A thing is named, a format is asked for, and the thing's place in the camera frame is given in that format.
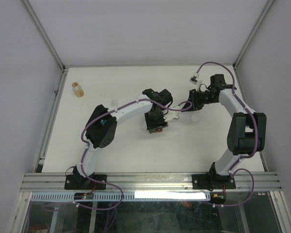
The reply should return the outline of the white pill bottle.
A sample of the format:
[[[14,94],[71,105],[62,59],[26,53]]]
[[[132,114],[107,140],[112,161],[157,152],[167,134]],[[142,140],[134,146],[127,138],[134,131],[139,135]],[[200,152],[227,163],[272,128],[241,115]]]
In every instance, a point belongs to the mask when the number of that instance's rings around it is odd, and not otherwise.
[[[147,131],[147,124],[146,124],[145,121],[143,122],[143,130],[144,130],[144,131]]]

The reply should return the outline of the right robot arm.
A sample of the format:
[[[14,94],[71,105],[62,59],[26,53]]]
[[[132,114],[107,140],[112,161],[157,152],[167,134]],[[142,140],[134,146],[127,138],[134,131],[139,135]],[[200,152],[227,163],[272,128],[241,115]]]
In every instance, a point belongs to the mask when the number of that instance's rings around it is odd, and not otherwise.
[[[207,176],[209,186],[218,188],[243,160],[264,149],[267,117],[245,104],[238,97],[235,84],[227,84],[223,74],[211,76],[205,91],[199,87],[189,91],[188,101],[193,104],[190,111],[201,110],[206,104],[220,103],[231,116],[227,150],[211,165]]]

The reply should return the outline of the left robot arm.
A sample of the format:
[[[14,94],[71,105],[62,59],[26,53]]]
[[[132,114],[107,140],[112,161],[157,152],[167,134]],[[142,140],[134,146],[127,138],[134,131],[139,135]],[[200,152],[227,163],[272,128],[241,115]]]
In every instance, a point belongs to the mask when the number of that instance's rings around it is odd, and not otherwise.
[[[94,153],[111,144],[117,126],[137,115],[144,115],[145,129],[149,133],[160,132],[168,126],[163,108],[172,102],[172,95],[167,89],[161,92],[146,89],[126,104],[109,108],[102,104],[97,106],[81,133],[86,147],[81,161],[76,165],[78,174],[75,183],[83,189],[91,185],[91,175],[95,169]]]

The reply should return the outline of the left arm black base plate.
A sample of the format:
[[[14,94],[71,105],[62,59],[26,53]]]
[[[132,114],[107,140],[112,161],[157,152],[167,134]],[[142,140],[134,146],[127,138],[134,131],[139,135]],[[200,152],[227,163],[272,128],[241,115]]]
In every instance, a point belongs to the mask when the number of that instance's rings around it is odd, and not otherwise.
[[[95,190],[105,190],[106,189],[106,181],[107,175],[90,175],[90,178],[95,179],[96,181],[100,181],[102,183],[97,183],[88,178],[85,178],[81,175],[67,175],[65,181],[65,190],[92,190],[95,187]]]

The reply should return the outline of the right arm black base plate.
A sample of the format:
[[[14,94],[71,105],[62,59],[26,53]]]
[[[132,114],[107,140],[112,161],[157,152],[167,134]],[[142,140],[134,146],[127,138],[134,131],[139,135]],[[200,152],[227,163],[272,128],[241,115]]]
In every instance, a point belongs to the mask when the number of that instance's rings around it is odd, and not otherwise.
[[[192,175],[192,185],[194,190],[206,189],[208,191],[213,191],[214,189],[226,189],[233,190],[236,189],[236,183],[230,176],[222,175],[211,175],[205,174],[193,174]]]

